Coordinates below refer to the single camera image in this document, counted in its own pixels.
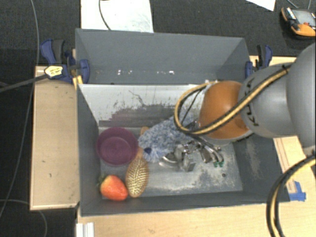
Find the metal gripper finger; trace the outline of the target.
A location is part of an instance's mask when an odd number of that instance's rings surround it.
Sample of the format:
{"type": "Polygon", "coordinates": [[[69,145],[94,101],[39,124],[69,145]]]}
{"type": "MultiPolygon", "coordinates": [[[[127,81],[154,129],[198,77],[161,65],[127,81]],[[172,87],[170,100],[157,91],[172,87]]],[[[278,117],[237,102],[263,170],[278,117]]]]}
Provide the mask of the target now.
{"type": "Polygon", "coordinates": [[[182,159],[182,169],[185,172],[193,171],[196,162],[194,161],[193,157],[189,154],[185,154],[182,159]]]}
{"type": "Polygon", "coordinates": [[[168,153],[160,159],[159,164],[168,168],[181,170],[183,161],[182,154],[183,153],[179,150],[168,153]]]}

